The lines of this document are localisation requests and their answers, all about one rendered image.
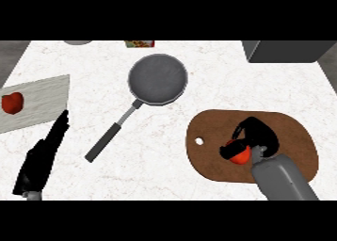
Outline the red tomato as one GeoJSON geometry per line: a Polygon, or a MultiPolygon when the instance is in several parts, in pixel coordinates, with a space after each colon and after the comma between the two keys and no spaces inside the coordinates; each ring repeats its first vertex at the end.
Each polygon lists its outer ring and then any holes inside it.
{"type": "Polygon", "coordinates": [[[233,139],[224,149],[224,157],[237,165],[246,165],[252,159],[252,147],[240,139],[233,139]]]}

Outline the red bell pepper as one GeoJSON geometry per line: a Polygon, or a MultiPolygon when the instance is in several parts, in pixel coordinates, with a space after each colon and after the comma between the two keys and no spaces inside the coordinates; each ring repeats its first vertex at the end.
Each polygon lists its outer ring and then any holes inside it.
{"type": "Polygon", "coordinates": [[[2,96],[2,109],[8,114],[17,114],[23,110],[24,97],[20,92],[2,96]]]}

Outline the dark grey box appliance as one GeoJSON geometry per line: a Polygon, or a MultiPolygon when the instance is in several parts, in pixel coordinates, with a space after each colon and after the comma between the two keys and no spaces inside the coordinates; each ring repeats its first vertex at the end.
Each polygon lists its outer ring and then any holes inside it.
{"type": "Polygon", "coordinates": [[[314,63],[337,43],[336,40],[244,40],[250,63],[314,63]]]}

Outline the grey frying pan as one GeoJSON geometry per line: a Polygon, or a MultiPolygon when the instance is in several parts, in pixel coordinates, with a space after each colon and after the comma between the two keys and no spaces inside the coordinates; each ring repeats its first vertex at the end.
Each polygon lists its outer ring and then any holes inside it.
{"type": "Polygon", "coordinates": [[[135,101],[131,109],[113,124],[85,155],[89,163],[94,162],[104,148],[109,146],[134,111],[145,104],[150,106],[165,106],[173,103],[184,94],[187,84],[188,72],[182,62],[173,56],[153,54],[135,62],[129,72],[129,88],[135,101]]]}

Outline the brown wooden cutting board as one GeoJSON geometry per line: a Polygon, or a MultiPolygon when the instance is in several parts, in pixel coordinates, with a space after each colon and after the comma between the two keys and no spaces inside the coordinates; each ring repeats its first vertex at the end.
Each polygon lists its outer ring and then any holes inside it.
{"type": "Polygon", "coordinates": [[[191,164],[212,181],[253,184],[253,162],[237,165],[227,160],[219,149],[231,140],[238,123],[258,117],[277,133],[280,149],[300,168],[303,177],[312,181],[320,170],[320,155],[315,142],[303,125],[278,112],[206,110],[193,119],[187,129],[185,146],[191,164]]]}

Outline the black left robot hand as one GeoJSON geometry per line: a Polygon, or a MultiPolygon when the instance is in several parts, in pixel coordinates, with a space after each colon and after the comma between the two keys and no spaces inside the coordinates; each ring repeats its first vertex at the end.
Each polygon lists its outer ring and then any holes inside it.
{"type": "Polygon", "coordinates": [[[42,193],[47,186],[57,152],[69,127],[69,111],[64,110],[47,138],[39,140],[36,146],[27,152],[26,161],[17,175],[13,193],[26,199],[30,191],[42,193]]]}

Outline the pale grey placemat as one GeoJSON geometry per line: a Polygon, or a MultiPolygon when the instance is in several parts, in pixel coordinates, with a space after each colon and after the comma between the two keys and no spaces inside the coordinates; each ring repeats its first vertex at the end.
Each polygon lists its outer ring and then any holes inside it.
{"type": "Polygon", "coordinates": [[[69,90],[69,74],[0,88],[0,134],[54,121],[67,108],[69,90]],[[24,107],[13,115],[2,109],[2,96],[14,92],[23,94],[24,107]]]}

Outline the red and green packet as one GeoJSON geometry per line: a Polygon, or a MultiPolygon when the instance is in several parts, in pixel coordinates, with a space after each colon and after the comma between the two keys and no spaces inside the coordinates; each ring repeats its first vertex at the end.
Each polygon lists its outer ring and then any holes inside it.
{"type": "Polygon", "coordinates": [[[154,40],[125,40],[128,48],[153,48],[156,47],[154,40]]]}

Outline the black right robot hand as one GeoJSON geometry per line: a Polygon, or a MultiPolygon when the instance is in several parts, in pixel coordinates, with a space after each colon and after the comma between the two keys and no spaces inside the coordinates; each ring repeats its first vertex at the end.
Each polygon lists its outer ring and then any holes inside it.
{"type": "Polygon", "coordinates": [[[221,147],[221,155],[231,159],[247,150],[247,147],[266,147],[262,155],[271,157],[280,149],[277,133],[268,124],[256,117],[247,117],[238,124],[233,133],[233,142],[221,147]]]}

